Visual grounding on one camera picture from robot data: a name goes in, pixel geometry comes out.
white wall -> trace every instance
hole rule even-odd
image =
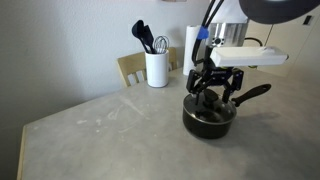
[[[294,66],[288,73],[288,79],[320,84],[320,16],[315,21],[314,28],[306,39]]]
[[[144,20],[183,60],[185,28],[208,0],[1,0],[0,177],[13,179],[25,123],[121,89],[116,59],[143,51]]]

kitchen utensil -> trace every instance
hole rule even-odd
[[[169,51],[164,54],[145,53],[147,81],[151,87],[164,87],[169,82]]]
[[[143,21],[142,20],[137,21],[133,25],[131,31],[132,31],[133,36],[140,40],[145,52],[149,53],[146,45],[143,42],[143,37],[144,37],[144,23],[143,23]]]
[[[183,104],[183,122],[185,127],[198,137],[216,139],[225,136],[242,102],[259,96],[271,88],[270,84],[257,86],[238,98],[227,103],[211,89],[205,89],[197,98],[186,96]]]
[[[166,36],[158,36],[153,43],[153,48],[156,50],[157,54],[165,53],[168,47],[169,39]]]
[[[144,26],[144,33],[143,33],[143,38],[142,41],[149,46],[150,51],[152,54],[156,54],[156,51],[152,47],[153,44],[153,35],[151,33],[150,27],[148,25]]]

white robot part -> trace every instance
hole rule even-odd
[[[278,65],[288,59],[288,54],[274,46],[219,47],[212,50],[210,58],[216,67]]]

pot handle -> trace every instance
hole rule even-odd
[[[237,97],[237,98],[232,98],[231,101],[235,102],[235,106],[239,107],[241,103],[244,101],[251,99],[253,97],[259,96],[271,88],[271,84],[263,84],[257,87],[254,87],[250,89],[248,92],[244,93],[243,95]]]

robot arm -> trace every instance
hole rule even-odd
[[[216,67],[214,61],[210,58],[214,48],[212,46],[207,45],[205,57],[196,60],[201,41],[208,38],[209,32],[207,29],[223,2],[224,0],[219,1],[209,17],[215,1],[212,0],[210,2],[192,52],[194,65],[197,66],[197,64],[203,63],[203,69],[201,72],[195,70],[190,71],[186,88],[189,93],[194,94],[198,99],[199,94],[209,86],[224,86],[225,91],[222,100],[227,103],[230,95],[234,91],[241,89],[244,72],[232,66],[228,68]],[[310,0],[308,3],[305,3],[304,0],[239,0],[239,3],[242,11],[249,19],[263,24],[275,24],[289,21],[311,11],[320,4],[320,0]]]

